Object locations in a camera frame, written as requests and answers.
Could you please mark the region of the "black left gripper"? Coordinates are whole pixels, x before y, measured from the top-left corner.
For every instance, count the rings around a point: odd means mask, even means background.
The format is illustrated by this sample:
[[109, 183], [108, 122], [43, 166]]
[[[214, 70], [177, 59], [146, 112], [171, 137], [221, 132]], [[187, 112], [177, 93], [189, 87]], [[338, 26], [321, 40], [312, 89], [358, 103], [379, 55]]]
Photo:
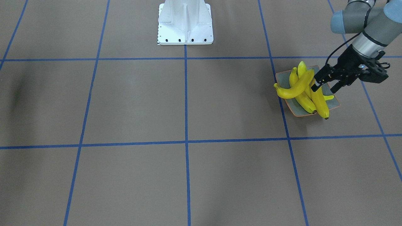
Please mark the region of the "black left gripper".
[[331, 87], [330, 91], [335, 94], [343, 86], [350, 86], [356, 79], [368, 83], [381, 83], [389, 76], [387, 69], [390, 67], [386, 63], [379, 63], [378, 60], [385, 55], [385, 51], [379, 50], [374, 57], [366, 57], [361, 55], [352, 45], [338, 57], [337, 63], [332, 66], [328, 63], [330, 56], [327, 58], [325, 65], [315, 75], [310, 84], [312, 92], [318, 91], [325, 83], [336, 80], [337, 82]]

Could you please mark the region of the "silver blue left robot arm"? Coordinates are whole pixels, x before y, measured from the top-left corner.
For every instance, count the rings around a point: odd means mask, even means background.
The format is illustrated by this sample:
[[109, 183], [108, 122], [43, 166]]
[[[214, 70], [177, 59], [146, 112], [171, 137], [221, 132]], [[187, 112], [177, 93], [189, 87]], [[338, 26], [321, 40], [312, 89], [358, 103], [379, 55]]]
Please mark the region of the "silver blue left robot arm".
[[385, 55], [385, 48], [401, 34], [401, 1], [390, 0], [383, 7], [375, 7], [375, 3], [374, 0], [349, 0], [345, 9], [333, 13], [332, 32], [354, 36], [336, 65], [326, 62], [315, 74], [312, 91], [334, 80], [332, 93], [357, 79], [381, 83], [388, 78], [387, 69], [379, 60]]

